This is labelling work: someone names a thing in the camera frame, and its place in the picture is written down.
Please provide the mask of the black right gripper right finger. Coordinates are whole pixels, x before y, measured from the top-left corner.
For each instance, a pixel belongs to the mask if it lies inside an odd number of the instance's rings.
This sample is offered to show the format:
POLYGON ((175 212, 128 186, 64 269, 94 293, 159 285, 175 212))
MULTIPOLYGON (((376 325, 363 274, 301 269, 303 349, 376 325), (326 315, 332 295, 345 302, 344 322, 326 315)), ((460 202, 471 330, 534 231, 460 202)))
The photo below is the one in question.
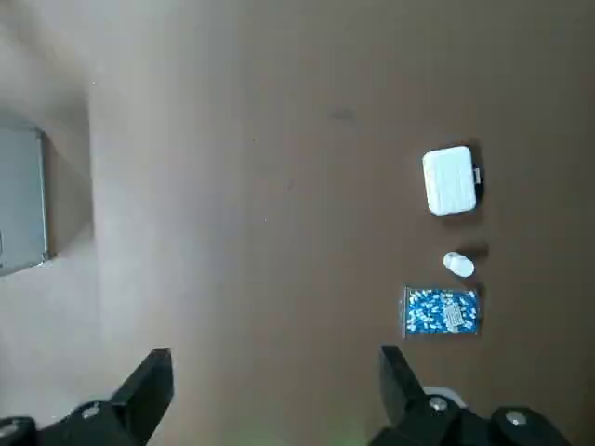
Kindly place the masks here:
POLYGON ((380 396, 390 425, 373 445, 568 445, 542 414, 522 406, 500 407, 482 418, 455 400, 426 393, 397 346, 379 353, 380 396))

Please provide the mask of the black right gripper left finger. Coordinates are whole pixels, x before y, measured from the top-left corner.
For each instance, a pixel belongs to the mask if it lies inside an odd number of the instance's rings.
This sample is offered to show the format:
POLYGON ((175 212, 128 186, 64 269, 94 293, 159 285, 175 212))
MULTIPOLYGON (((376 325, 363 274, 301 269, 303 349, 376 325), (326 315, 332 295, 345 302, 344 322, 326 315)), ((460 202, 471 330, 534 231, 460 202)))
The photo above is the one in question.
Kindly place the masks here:
POLYGON ((1 420, 3 445, 145 445, 174 395, 171 351, 151 351, 107 400, 88 401, 45 427, 30 416, 1 420))

